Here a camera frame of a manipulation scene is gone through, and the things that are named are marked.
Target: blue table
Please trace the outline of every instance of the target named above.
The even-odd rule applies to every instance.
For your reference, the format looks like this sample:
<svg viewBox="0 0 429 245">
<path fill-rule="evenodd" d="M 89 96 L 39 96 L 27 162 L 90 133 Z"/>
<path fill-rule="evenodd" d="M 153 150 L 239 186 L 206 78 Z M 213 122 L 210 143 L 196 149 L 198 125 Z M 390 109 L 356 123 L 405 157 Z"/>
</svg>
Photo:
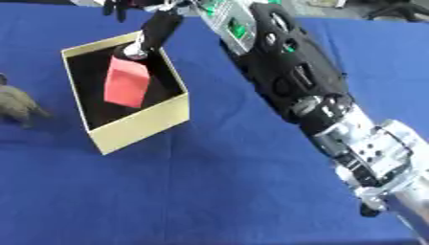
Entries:
<svg viewBox="0 0 429 245">
<path fill-rule="evenodd" d="M 0 71 L 56 116 L 0 124 L 1 244 L 414 243 L 395 217 L 358 214 L 329 161 L 253 91 L 189 18 L 167 51 L 190 122 L 102 157 L 79 121 L 59 51 L 129 33 L 99 9 L 0 4 Z M 429 27 L 303 19 L 377 121 L 429 136 Z"/>
</svg>

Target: cardboard box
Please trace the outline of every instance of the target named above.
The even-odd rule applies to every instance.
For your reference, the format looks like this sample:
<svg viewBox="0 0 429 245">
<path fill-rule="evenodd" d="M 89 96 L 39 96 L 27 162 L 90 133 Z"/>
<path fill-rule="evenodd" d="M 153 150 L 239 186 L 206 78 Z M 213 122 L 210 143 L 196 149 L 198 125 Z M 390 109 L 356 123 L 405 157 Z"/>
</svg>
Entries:
<svg viewBox="0 0 429 245">
<path fill-rule="evenodd" d="M 83 126 L 103 155 L 189 119 L 188 90 L 162 49 L 146 60 L 153 80 L 142 108 L 103 101 L 114 48 L 136 36 L 130 33 L 61 51 Z"/>
</svg>

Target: screw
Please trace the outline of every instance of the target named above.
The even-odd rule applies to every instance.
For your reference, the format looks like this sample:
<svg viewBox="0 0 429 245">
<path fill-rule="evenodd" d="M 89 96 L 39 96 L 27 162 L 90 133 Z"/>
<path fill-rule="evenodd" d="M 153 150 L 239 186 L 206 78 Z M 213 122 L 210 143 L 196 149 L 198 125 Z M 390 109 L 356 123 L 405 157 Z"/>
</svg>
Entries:
<svg viewBox="0 0 429 245">
<path fill-rule="evenodd" d="M 273 46 L 274 43 L 276 42 L 276 36 L 273 33 L 269 33 L 266 37 L 265 40 L 268 43 L 268 45 Z"/>
</svg>

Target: robotic hand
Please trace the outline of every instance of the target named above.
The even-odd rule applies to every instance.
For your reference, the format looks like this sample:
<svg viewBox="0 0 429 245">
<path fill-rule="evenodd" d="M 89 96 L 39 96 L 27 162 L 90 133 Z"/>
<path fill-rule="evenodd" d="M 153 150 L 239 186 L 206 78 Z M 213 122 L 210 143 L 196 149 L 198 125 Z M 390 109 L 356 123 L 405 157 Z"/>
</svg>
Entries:
<svg viewBox="0 0 429 245">
<path fill-rule="evenodd" d="M 133 5 L 146 7 L 145 1 Z M 429 145 L 401 122 L 375 124 L 354 101 L 345 76 L 281 5 L 166 0 L 154 10 L 142 35 L 124 49 L 127 57 L 145 58 L 162 46 L 181 15 L 200 15 L 256 92 L 332 160 L 362 201 L 362 215 L 395 212 L 422 243 L 429 241 Z"/>
</svg>

